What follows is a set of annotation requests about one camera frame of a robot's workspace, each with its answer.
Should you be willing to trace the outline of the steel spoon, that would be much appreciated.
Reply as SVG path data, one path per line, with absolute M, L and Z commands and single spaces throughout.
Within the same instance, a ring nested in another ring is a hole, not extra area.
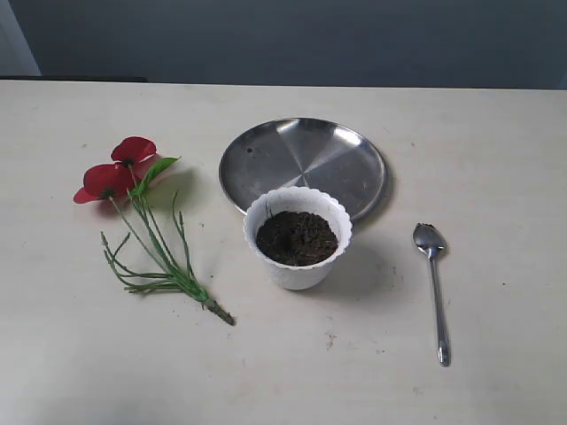
M 450 343 L 437 266 L 438 259 L 446 249 L 447 243 L 440 232 L 428 223 L 416 224 L 413 232 L 413 241 L 416 248 L 428 260 L 435 314 L 438 361 L 442 367 L 449 367 L 451 363 Z

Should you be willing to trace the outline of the red artificial flower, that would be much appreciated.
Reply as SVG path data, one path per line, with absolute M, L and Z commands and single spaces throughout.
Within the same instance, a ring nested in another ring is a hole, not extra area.
M 176 209 L 177 196 L 171 202 L 172 221 L 179 236 L 185 259 L 180 264 L 170 248 L 150 207 L 146 193 L 151 184 L 177 158 L 161 157 L 154 141 L 132 135 L 123 139 L 112 151 L 111 162 L 89 168 L 82 187 L 74 194 L 74 202 L 109 204 L 128 229 L 116 248 L 100 234 L 103 253 L 114 276 L 130 294 L 182 292 L 198 302 L 204 310 L 216 315 L 231 327 L 236 319 L 227 312 L 198 282 L 190 263 L 190 249 L 185 235 L 183 213 Z M 136 272 L 119 261 L 119 253 L 128 240 L 135 238 L 145 253 L 157 265 L 157 272 Z

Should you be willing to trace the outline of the white scalloped plastic pot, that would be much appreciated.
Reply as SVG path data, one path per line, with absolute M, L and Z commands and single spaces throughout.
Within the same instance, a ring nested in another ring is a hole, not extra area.
M 269 217 L 284 211 L 314 213 L 324 218 L 338 239 L 337 250 L 324 261 L 306 267 L 286 266 L 265 256 L 255 242 L 256 233 Z M 320 283 L 334 261 L 345 253 L 353 235 L 353 224 L 345 207 L 330 195 L 318 189 L 288 187 L 272 189 L 253 201 L 245 213 L 243 231 L 249 247 L 276 285 L 287 290 L 306 290 Z

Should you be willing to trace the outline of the dark potting soil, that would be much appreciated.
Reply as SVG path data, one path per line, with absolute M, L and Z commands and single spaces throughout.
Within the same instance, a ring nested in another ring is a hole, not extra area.
M 256 233 L 260 251 L 276 263 L 293 267 L 318 264 L 338 248 L 329 222 L 310 212 L 279 212 Z

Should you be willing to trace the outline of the round steel plate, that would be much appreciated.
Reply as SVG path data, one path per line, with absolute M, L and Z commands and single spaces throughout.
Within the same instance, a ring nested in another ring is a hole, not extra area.
M 328 120 L 287 118 L 246 130 L 223 152 L 219 181 L 242 213 L 272 189 L 318 189 L 356 222 L 385 203 L 390 170 L 364 135 Z

